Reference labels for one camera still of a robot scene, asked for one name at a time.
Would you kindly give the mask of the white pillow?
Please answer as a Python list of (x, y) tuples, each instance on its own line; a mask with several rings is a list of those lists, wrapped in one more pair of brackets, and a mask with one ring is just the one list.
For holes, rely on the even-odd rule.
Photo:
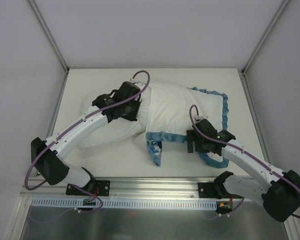
[(150, 93), (148, 92), (141, 94), (141, 105), (137, 113), (136, 121), (129, 121), (124, 118), (113, 120), (80, 141), (77, 148), (79, 150), (85, 150), (123, 141), (129, 137), (143, 133), (147, 125), (150, 98)]

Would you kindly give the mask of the blue patterned pillowcase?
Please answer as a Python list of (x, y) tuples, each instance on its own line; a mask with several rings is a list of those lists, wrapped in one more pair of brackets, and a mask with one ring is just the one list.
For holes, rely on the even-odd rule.
[(192, 128), (195, 115), (190, 107), (196, 105), (199, 116), (206, 118), (214, 128), (228, 128), (228, 96), (215, 90), (187, 88), (154, 82), (141, 95), (142, 103), (137, 115), (144, 126), (138, 139), (144, 139), (149, 156), (156, 166), (161, 165), (163, 141), (186, 142), (187, 130)]

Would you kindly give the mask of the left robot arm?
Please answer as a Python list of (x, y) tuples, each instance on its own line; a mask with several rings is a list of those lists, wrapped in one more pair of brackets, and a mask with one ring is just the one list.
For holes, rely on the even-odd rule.
[(137, 120), (142, 103), (141, 95), (147, 89), (137, 83), (125, 81), (119, 89), (96, 97), (88, 109), (65, 130), (45, 140), (36, 137), (30, 143), (31, 168), (35, 168), (44, 182), (54, 186), (61, 182), (76, 185), (83, 195), (94, 191), (93, 175), (83, 167), (65, 162), (80, 141), (114, 120)]

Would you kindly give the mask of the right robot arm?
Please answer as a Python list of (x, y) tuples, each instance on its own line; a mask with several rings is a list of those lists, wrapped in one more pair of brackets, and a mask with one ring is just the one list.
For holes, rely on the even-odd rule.
[(285, 222), (300, 207), (300, 176), (293, 170), (284, 171), (264, 162), (244, 149), (227, 130), (217, 131), (207, 119), (192, 121), (187, 131), (189, 153), (213, 153), (235, 163), (251, 179), (243, 179), (225, 171), (205, 190), (212, 198), (236, 195), (251, 200), (265, 209), (274, 220)]

